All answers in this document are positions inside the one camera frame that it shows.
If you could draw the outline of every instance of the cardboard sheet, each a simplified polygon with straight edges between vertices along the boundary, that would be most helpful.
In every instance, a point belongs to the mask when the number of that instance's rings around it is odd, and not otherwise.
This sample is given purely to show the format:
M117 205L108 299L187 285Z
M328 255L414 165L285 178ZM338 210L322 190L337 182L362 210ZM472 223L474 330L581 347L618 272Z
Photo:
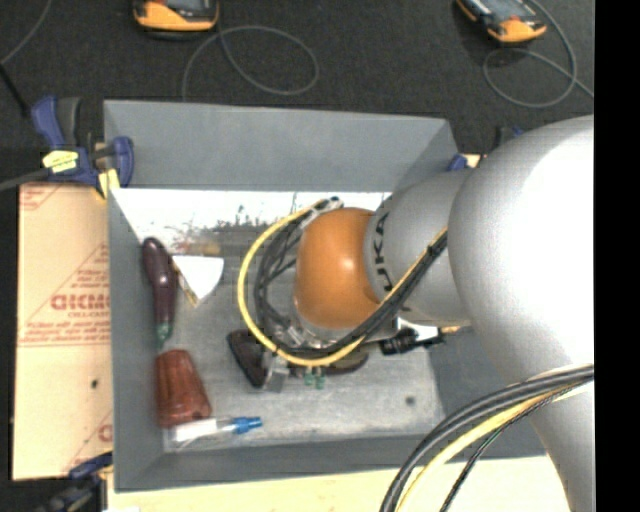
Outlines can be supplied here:
M13 478L65 475L112 446L106 201L20 189Z

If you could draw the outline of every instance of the yellow cable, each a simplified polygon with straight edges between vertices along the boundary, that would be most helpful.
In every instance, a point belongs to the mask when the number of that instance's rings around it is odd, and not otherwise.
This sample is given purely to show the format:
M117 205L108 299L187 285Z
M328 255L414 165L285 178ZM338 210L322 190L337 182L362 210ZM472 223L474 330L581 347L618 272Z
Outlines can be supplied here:
M265 243L265 241L268 240L271 236L273 236L273 234L276 233L278 230L280 230L282 227L284 227L287 224L293 222L297 218L305 215L307 212L313 210L314 208L316 208L317 205L319 205L322 202L323 201L318 201L318 202L314 203L311 206L302 208L302 209L292 213L291 215L289 215L287 217L284 217L284 218L280 219L279 221L273 223L271 226L269 226L256 239L256 241L253 243L253 245L247 251L247 254L245 255L245 257L244 257L244 259L242 261L242 265L240 266L240 272L238 274L238 285L237 285L238 307L240 309L240 313L242 314L242 318L244 319L244 322L247 324L247 327L249 328L251 333L255 336L255 338L260 343L262 343L262 345L264 345L267 349L271 350L272 352L275 352L277 355L281 356L283 359L285 359L286 361L290 362L291 364L294 364L294 365L297 365L297 366L306 366L308 368L313 368L313 367L318 367L318 366L329 366L330 364L333 364L336 361L339 361L343 357L345 357L348 354L350 354L351 352L353 352L358 347L358 345L360 345L360 343L362 343L362 341L364 340L365 337L361 336L360 338L356 339L355 341L353 341L349 345L341 348L340 350L337 350L333 354L330 354L328 356L321 357L321 358L318 358L318 359L306 359L306 358L303 358L303 357L294 356L294 355L286 352L282 348L278 347L273 341L271 341L260 330L258 325L255 323L255 321L251 317L251 313L249 313L249 308L247 307L244 288L245 288L245 282L247 280L247 274L249 273L249 267L251 265L251 262L253 261L253 258L255 257L256 253L258 252L258 249L260 249L260 247L262 247L262 245ZM446 228L444 228L442 231L440 231L440 233L438 233L438 235L434 238L434 241L438 240L443 235L443 233L445 231L446 231ZM422 254L420 254L418 259L409 267L409 269L405 272L405 274L402 276L402 278L396 283L396 285L389 292L389 294L378 305L378 308L376 309L376 311L381 306L383 306L391 297L393 297L395 295L395 293L397 292L398 288L408 279L408 277L411 275L411 273L413 272L415 267L418 265L418 263L422 259L423 255L427 252L429 247L425 248L425 250L422 252Z
M515 418L518 414L527 410L529 407L543 400L546 400L547 398L552 396L554 393L557 393L563 388L568 388L568 387L571 387L571 385L559 386L557 389L554 389L552 391L547 391L545 393L542 393L541 395L538 395L536 397L529 398L528 400L520 402L519 404L516 404L510 407L509 409L506 409L502 412L499 412L491 416L488 420L485 420L477 427L472 428L465 434L455 439L452 443L447 445L447 447L444 448L440 453L438 453L426 466L422 468L420 473L418 473L416 478L411 482L411 484L409 485L405 493L402 495L402 498L398 503L398 507L396 508L396 511L400 512L401 510L403 510L405 506L408 505L411 499L414 499L414 496L418 492L417 491L418 488L424 485L424 482L426 482L426 477L430 475L436 468L442 466L443 464L451 460L458 453L460 453L462 450L464 450L466 447L468 447L469 445L471 445L473 442L477 441L481 437L505 425L510 420ZM581 393L582 391L584 391L584 389L575 389L570 393L559 396L554 400L554 402L556 400L561 400L561 399L573 396L577 393Z

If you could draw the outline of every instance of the blue clamp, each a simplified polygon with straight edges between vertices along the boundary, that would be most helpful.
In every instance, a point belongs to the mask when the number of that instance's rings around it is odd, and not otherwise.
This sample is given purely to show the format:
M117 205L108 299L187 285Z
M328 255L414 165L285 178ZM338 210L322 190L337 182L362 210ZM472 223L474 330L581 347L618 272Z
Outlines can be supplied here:
M113 464L112 452L98 455L69 471L69 480L76 482L53 496L46 505L40 505L32 512L76 512L95 498L96 488L104 490L103 480L97 472ZM100 503L100 510L106 503Z
M134 158L133 143L128 137L115 137L107 148L89 154L87 148L78 144L75 137L75 123L79 98L63 98L45 96L31 108L31 118L37 132L47 141L51 153L69 151L71 160L62 166L48 167L49 181L76 181L91 185L101 190L100 174L92 160L97 157L114 157L115 167L120 185L126 187L133 176Z
M461 171L467 167L467 157L456 153L447 166L447 171Z

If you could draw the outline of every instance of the yellow label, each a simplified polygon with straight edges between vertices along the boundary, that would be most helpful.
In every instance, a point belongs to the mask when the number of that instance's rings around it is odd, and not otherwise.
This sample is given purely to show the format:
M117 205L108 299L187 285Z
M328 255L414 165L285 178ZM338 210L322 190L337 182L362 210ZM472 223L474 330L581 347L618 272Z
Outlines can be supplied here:
M78 153L56 149L42 159L42 163L54 173L68 171L76 166Z

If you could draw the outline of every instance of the blue pen cap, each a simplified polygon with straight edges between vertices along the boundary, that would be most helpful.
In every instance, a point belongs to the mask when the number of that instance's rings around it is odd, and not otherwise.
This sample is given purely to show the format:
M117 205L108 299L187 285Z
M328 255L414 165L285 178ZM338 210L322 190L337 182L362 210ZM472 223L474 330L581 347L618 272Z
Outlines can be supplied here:
M262 420L258 416L247 418L241 416L239 418L233 418L233 424L236 426L236 434L244 434L254 428L262 426Z

